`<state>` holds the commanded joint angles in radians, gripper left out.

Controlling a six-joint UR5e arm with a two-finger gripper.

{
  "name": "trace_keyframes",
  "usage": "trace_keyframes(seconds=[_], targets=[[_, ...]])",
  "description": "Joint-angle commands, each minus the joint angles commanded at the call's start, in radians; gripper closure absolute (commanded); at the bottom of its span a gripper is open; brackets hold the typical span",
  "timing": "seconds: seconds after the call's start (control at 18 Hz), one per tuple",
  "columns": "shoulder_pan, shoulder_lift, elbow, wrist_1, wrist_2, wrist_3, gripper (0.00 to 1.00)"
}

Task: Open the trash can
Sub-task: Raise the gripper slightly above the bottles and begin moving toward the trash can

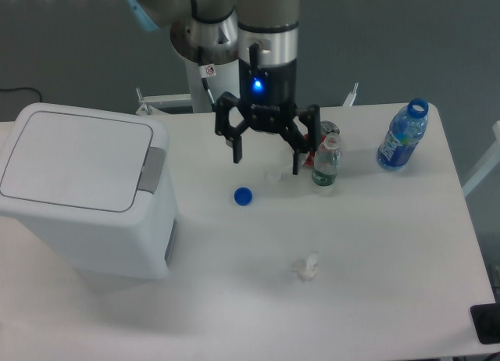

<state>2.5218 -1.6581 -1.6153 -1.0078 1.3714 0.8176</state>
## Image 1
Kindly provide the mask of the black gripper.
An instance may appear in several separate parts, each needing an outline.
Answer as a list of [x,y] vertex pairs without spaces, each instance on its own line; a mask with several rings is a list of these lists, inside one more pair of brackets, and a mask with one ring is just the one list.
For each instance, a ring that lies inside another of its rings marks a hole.
[[[297,61],[283,66],[252,67],[238,60],[240,98],[225,91],[216,100],[215,133],[224,136],[232,148],[233,163],[242,158],[241,135],[247,128],[280,134],[293,150],[292,174],[299,171],[299,156],[315,152],[321,141],[320,107],[316,104],[299,108],[295,103]],[[230,111],[237,109],[243,120],[230,124]],[[307,128],[308,137],[298,129],[294,119]]]

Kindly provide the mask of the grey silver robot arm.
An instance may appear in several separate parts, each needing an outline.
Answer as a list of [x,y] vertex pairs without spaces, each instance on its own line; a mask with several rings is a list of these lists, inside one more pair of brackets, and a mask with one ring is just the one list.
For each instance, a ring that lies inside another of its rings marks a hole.
[[252,128],[279,134],[300,157],[320,144],[320,108],[295,102],[300,0],[128,0],[148,30],[170,28],[175,49],[198,66],[238,64],[238,95],[209,97],[215,132],[242,157]]

